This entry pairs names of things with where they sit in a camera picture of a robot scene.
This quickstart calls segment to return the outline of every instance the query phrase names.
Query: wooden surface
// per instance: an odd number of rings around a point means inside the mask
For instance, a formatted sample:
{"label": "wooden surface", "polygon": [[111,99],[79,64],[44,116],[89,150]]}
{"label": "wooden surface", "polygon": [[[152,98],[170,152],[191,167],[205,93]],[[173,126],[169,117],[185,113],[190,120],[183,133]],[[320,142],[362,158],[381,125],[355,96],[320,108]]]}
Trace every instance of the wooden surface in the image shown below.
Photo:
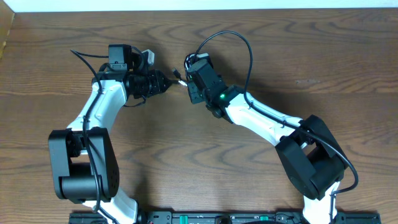
{"label": "wooden surface", "polygon": [[3,0],[0,0],[0,59],[6,46],[8,33],[12,26],[12,20],[14,20],[14,12]]}
{"label": "wooden surface", "polygon": [[[55,196],[47,146],[91,92],[92,74],[69,49],[151,49],[172,78],[172,67],[183,72],[186,54],[224,29],[251,43],[250,92],[284,113],[321,117],[357,168],[358,188],[337,196],[337,207],[397,223],[397,9],[18,14],[0,62],[0,222],[66,223],[84,210]],[[217,37],[203,51],[227,84],[243,85],[249,59],[241,40]],[[122,108],[111,139],[121,187],[145,208],[303,207],[274,148],[192,105],[182,86]],[[346,171],[342,186],[352,181]]]}

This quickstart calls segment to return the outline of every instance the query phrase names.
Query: beige corner object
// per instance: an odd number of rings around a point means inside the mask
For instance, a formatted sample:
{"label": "beige corner object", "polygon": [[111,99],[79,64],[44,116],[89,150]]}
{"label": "beige corner object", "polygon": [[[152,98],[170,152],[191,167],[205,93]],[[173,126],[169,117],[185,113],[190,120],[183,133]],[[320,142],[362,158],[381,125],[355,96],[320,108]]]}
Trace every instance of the beige corner object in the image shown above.
{"label": "beige corner object", "polygon": [[0,59],[6,46],[6,40],[10,33],[14,15],[15,13],[8,5],[3,0],[0,0]]}

